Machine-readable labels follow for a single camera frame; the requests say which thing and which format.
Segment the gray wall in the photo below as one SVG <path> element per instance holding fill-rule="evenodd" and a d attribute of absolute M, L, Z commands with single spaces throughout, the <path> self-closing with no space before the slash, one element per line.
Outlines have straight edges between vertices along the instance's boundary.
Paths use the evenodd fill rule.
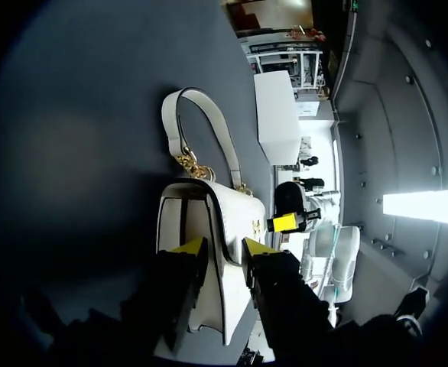
<path fill-rule="evenodd" d="M 217 2 L 66 0 L 25 20 L 0 67 L 5 307 L 21 308 L 23 290 L 37 286 L 67 323 L 85 320 L 90 307 L 119 316 L 153 259 L 161 192 L 183 174 L 167 151 L 161 103 L 188 86 L 221 108 L 243 178 L 268 208 L 271 168 L 257 139 L 253 75 Z M 178 113 L 200 162 L 230 185 L 205 116 L 190 102 Z M 256 316 L 250 304 L 230 346 L 205 330 L 187 333 L 179 353 L 158 352 L 236 364 Z M 9 318 L 16 315 L 0 327 Z"/>
<path fill-rule="evenodd" d="M 363 2 L 355 25 L 335 104 L 342 119 L 343 223 L 365 224 L 345 314 L 365 321 L 393 311 L 411 285 L 434 293 L 448 277 L 448 225 L 385 216 L 375 202 L 384 193 L 448 189 L 448 64 L 441 47 L 426 46 L 430 32 L 393 1 Z M 432 174 L 433 167 L 441 173 Z M 389 234 L 388 244 L 402 255 L 392 258 L 371 243 Z M 423 259 L 426 250 L 434 256 Z"/>

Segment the gold chain strap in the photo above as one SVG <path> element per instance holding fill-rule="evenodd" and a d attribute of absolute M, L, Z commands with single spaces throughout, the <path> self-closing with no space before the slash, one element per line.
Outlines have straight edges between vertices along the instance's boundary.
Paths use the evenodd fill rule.
<path fill-rule="evenodd" d="M 211 167 L 200 165 L 196 159 L 195 153 L 193 153 L 190 147 L 183 147 L 183 155 L 177 155 L 175 159 L 190 177 L 206 178 L 212 182 L 216 180 L 216 172 L 214 172 Z M 235 189 L 240 193 L 253 196 L 253 192 L 246 186 L 245 183 L 242 183 L 240 187 L 236 187 Z"/>

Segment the light fixture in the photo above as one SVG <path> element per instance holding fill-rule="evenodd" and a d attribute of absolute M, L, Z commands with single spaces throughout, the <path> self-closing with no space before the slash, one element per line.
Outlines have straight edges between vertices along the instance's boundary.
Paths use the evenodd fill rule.
<path fill-rule="evenodd" d="M 338 143 L 336 139 L 333 140 L 333 155 L 334 155 L 334 176 L 335 176 L 335 190 L 341 190 L 341 179 L 339 178 L 339 155 Z"/>
<path fill-rule="evenodd" d="M 384 214 L 448 223 L 448 190 L 384 195 Z"/>

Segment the white box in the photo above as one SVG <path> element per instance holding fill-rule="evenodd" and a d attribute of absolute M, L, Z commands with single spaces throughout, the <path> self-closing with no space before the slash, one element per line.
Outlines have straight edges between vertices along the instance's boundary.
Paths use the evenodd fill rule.
<path fill-rule="evenodd" d="M 258 141 L 272 165 L 296 164 L 300 126 L 287 71 L 255 75 Z"/>
<path fill-rule="evenodd" d="M 295 106 L 299 117 L 316 117 L 319 110 L 319 101 L 296 102 Z"/>

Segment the dark gray table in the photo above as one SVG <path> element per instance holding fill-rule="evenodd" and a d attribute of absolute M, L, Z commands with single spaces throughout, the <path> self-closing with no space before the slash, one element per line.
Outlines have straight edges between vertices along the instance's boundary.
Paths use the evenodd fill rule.
<path fill-rule="evenodd" d="M 154 251 L 161 191 L 181 175 L 160 108 L 186 86 L 220 106 L 245 181 L 269 206 L 252 73 L 217 2 L 63 0 L 31 19 L 0 71 L 0 279 L 12 302 L 38 285 L 65 321 L 90 307 L 117 315 Z M 201 162 L 230 184 L 203 116 L 186 104 L 181 115 Z M 255 315 L 231 346 L 204 330 L 174 358 L 235 363 Z"/>

